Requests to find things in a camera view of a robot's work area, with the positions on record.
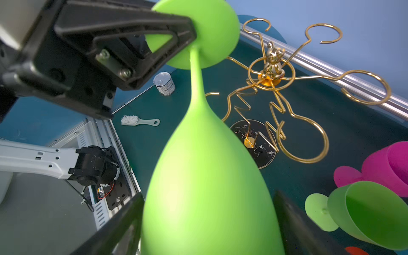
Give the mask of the pink wine glass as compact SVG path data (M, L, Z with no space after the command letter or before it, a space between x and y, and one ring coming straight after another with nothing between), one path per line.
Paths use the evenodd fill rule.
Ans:
M358 171L340 166L334 171L334 182L343 187L359 181L381 184L400 197L408 196L408 143L397 142L368 156Z

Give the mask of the green wine glass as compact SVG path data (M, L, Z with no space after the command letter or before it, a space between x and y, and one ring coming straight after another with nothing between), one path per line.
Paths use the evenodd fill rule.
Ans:
M282 255L273 201L246 147L212 111L202 70L240 38L226 1L159 1L154 11L188 17L196 40L170 60L191 71L191 101L154 169L143 208L143 255Z
M335 189L329 196L309 195L308 217L326 232L348 235L389 250L408 248L408 205L392 190L370 181Z

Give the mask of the red wine glass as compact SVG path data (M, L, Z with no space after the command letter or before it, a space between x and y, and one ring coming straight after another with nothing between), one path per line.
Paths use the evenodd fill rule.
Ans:
M366 251L354 246L346 247L345 251L350 255L369 255Z

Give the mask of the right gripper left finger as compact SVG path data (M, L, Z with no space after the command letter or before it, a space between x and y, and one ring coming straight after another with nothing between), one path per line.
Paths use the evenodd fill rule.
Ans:
M144 204L142 193L137 193L96 234L72 254L136 255L141 236Z

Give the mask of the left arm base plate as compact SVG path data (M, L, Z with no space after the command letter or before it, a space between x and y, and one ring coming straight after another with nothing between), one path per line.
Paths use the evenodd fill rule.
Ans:
M105 199L108 209L113 210L131 196L131 190L114 147L103 148L103 152L106 157L99 181L98 200Z

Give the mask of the green wine glass back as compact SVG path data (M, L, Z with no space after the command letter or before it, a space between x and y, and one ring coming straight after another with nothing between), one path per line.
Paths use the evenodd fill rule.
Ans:
M282 255L273 201L246 147L212 111L202 70L240 38L226 1L159 1L154 11L188 17L196 40L170 60L191 71L191 101L154 169L143 208L143 255Z

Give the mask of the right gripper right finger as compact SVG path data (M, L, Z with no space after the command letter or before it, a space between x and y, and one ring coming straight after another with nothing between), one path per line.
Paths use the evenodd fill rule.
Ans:
M287 255L346 255L347 251L320 229L284 193L276 191L273 203Z

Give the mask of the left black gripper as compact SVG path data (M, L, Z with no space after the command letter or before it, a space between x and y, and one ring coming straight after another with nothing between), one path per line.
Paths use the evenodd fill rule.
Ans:
M46 1L18 50L1 40L1 119L33 96L109 120L117 88L140 89L196 38L190 18L146 1Z

